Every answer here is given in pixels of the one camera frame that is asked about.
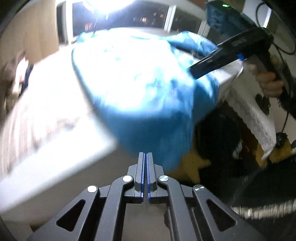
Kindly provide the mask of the person's right hand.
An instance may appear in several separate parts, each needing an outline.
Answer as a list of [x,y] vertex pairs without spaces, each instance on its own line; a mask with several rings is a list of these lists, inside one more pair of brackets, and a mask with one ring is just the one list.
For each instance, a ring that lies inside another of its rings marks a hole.
[[274,73],[259,73],[256,80],[265,96],[277,98],[281,95],[284,84],[281,80],[276,80]]

